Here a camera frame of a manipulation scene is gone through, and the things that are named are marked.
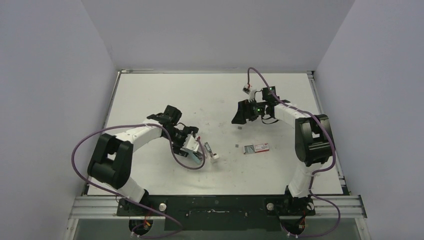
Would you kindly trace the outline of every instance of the white table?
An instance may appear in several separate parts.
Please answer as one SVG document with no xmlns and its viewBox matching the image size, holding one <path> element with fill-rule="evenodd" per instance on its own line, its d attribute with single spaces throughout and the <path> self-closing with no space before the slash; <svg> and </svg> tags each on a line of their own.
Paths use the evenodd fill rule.
<svg viewBox="0 0 424 240">
<path fill-rule="evenodd" d="M 270 86 L 276 86 L 281 99 L 318 114 L 305 73 L 269 73 L 264 77 Z M 295 131 L 283 122 L 265 125 L 260 119 L 247 122 L 242 129 L 231 124 L 237 102 L 248 97 L 242 92 L 246 81 L 247 76 L 242 73 L 122 74 L 107 127 L 141 123 L 147 116 L 162 113 L 167 105 L 172 105 L 182 112 L 180 121 L 198 127 L 202 141 L 220 155 L 216 163 L 207 161 L 200 170 L 187 170 L 172 158 L 168 140 L 155 139 L 134 153 L 131 177 L 151 195 L 283 194 L 299 161 L 295 153 Z M 251 84 L 264 87 L 254 73 Z M 262 101 L 261 93 L 256 98 Z M 243 154 L 243 146 L 259 143 L 269 143 L 270 151 Z M 179 159 L 187 165 L 196 165 L 192 160 Z M 342 193 L 335 167 L 316 177 L 313 191 Z M 91 186 L 88 195 L 108 193 Z"/>
</svg>

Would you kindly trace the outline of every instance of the gray wall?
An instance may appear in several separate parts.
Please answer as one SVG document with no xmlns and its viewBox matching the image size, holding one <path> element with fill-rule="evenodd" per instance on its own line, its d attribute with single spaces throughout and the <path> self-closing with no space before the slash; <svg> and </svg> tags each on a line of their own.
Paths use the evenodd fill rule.
<svg viewBox="0 0 424 240">
<path fill-rule="evenodd" d="M 1 1 L 1 239 L 63 237 L 83 186 L 71 151 L 102 126 L 115 76 L 80 0 Z"/>
<path fill-rule="evenodd" d="M 423 239 L 424 1 L 356 0 L 315 73 L 375 240 Z"/>
<path fill-rule="evenodd" d="M 82 0 L 120 69 L 315 70 L 354 0 Z"/>
</svg>

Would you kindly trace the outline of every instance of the table surface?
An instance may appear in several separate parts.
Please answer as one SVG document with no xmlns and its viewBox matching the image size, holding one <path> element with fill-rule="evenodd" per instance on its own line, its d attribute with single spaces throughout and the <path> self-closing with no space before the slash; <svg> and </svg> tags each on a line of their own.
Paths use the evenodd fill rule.
<svg viewBox="0 0 424 240">
<path fill-rule="evenodd" d="M 276 87 L 281 99 L 318 114 L 305 73 L 268 73 L 264 77 Z M 258 89 L 265 86 L 256 74 L 250 80 Z M 207 160 L 200 170 L 188 170 L 175 162 L 168 140 L 159 138 L 133 154 L 131 177 L 152 195 L 283 194 L 299 162 L 295 131 L 284 122 L 265 125 L 260 119 L 247 122 L 242 129 L 231 124 L 237 102 L 248 98 L 242 92 L 246 82 L 247 76 L 242 73 L 122 74 L 107 127 L 139 124 L 146 116 L 162 113 L 172 105 L 182 112 L 180 122 L 198 127 L 201 140 L 220 156 L 215 163 Z M 256 98 L 261 101 L 261 93 Z M 268 143 L 270 151 L 243 154 L 243 146 L 260 143 Z M 196 166 L 193 160 L 178 157 Z M 312 189 L 316 194 L 343 193 L 336 168 L 316 177 Z M 87 194 L 109 195 L 93 186 Z"/>
</svg>

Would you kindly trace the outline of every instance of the small package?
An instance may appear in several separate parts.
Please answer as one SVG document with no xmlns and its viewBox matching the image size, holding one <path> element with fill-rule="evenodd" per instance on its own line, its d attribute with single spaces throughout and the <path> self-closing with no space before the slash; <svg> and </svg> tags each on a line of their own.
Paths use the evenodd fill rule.
<svg viewBox="0 0 424 240">
<path fill-rule="evenodd" d="M 270 150 L 270 146 L 268 145 L 268 143 L 253 144 L 253 145 L 244 146 L 243 154 L 256 154 L 256 153 L 267 152 L 269 150 Z"/>
</svg>

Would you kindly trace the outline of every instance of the robotic arm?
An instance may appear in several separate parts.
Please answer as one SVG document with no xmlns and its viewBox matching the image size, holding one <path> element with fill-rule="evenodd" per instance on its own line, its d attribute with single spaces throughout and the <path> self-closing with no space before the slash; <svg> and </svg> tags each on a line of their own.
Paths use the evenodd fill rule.
<svg viewBox="0 0 424 240">
<path fill-rule="evenodd" d="M 199 160 L 199 143 L 196 134 L 199 129 L 194 126 L 176 128 L 182 113 L 168 105 L 163 113 L 152 114 L 143 124 L 162 125 L 169 133 L 172 151 L 183 157 L 189 154 Z M 156 126 L 141 126 L 110 135 L 102 134 L 94 148 L 88 165 L 88 175 L 114 188 L 118 193 L 141 203 L 148 192 L 130 177 L 133 152 L 153 139 L 168 138 L 165 132 Z"/>
<path fill-rule="evenodd" d="M 248 87 L 250 86 L 244 86 L 243 91 L 249 95 L 249 100 L 238 102 L 237 113 L 231 123 L 246 124 L 246 120 L 254 121 L 258 117 L 263 119 L 265 115 L 269 115 L 270 118 L 284 121 L 294 128 L 294 147 L 300 162 L 288 185 L 288 191 L 294 198 L 308 198 L 312 172 L 320 169 L 332 155 L 328 140 L 309 115 L 277 102 L 270 92 L 271 90 L 274 94 L 276 93 L 275 86 L 271 86 L 269 89 L 264 87 L 261 90 L 263 102 L 256 102 L 254 98 L 252 99 L 252 93 L 257 91 Z M 287 100 L 282 101 L 289 106 L 294 106 Z M 333 138 L 329 118 L 325 114 L 316 115 L 316 117 Z"/>
</svg>

